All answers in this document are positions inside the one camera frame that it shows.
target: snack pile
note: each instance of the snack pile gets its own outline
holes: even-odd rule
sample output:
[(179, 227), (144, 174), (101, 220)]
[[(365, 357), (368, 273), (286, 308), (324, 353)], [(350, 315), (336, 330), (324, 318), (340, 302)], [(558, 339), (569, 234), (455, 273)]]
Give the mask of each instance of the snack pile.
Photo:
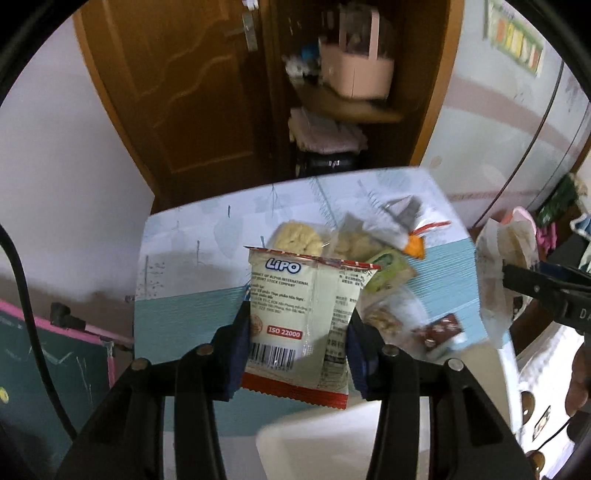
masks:
[(436, 360), (463, 341), (453, 314), (429, 324), (419, 299), (407, 288), (401, 295), (417, 276), (403, 252), (424, 258), (420, 232), (449, 222), (415, 197), (353, 220), (338, 231), (289, 221), (271, 238), (271, 249), (249, 247), (251, 346), (243, 387), (345, 408), (345, 340), (355, 308), (386, 343), (417, 357)]

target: lipo logo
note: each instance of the lipo logo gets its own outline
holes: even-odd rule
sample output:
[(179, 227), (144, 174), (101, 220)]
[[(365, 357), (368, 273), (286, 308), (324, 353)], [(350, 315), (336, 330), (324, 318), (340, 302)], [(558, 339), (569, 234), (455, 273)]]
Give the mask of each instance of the lipo logo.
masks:
[(275, 258), (270, 258), (267, 260), (265, 264), (269, 270), (275, 270), (277, 272), (283, 272), (287, 270), (289, 273), (295, 274), (301, 270), (301, 265), (296, 262), (287, 262), (285, 260), (276, 260)]

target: lipo wafer package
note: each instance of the lipo wafer package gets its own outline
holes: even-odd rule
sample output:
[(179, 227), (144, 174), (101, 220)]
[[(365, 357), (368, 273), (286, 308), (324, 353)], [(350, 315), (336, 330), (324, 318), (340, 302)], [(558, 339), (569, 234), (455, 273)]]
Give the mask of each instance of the lipo wafer package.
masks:
[(251, 345), (242, 386), (345, 408), (347, 327), (378, 265), (251, 248)]

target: pink box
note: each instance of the pink box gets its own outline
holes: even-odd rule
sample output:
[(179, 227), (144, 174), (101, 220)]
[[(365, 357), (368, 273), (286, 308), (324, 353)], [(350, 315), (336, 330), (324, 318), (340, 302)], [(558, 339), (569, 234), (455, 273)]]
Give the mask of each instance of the pink box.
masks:
[(320, 43), (322, 78), (340, 96), (354, 99), (385, 99), (390, 91), (394, 61), (378, 58), (379, 13), (372, 10), (369, 55), (345, 52), (345, 13), (340, 14), (339, 44)]

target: red packaging edge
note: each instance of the red packaging edge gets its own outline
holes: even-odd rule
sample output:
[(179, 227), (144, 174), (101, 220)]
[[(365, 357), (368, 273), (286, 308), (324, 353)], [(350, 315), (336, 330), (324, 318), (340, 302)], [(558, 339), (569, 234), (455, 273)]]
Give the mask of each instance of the red packaging edge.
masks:
[(298, 387), (289, 383), (260, 377), (259, 375), (244, 372), (242, 376), (242, 388), (259, 393), (273, 395), (275, 397), (291, 398), (321, 407), (332, 407), (344, 410), (347, 407), (349, 396), (344, 393), (314, 390), (313, 388)]
[(293, 254), (291, 252), (285, 252), (283, 250), (273, 250), (271, 248), (261, 248), (261, 247), (247, 247), (246, 245), (244, 248), (248, 248), (249, 250), (256, 250), (258, 252), (265, 252), (265, 253), (277, 254), (277, 255), (285, 255), (286, 257), (296, 257), (296, 258), (305, 258), (306, 260), (316, 260), (317, 262), (323, 263), (325, 265), (330, 265), (331, 267), (338, 267), (340, 265), (346, 265), (347, 267), (364, 268), (366, 270), (381, 270), (381, 268), (382, 268), (378, 264), (366, 263), (366, 262), (356, 262), (354, 260), (341, 260), (340, 258), (324, 258), (324, 257), (315, 257), (314, 255)]

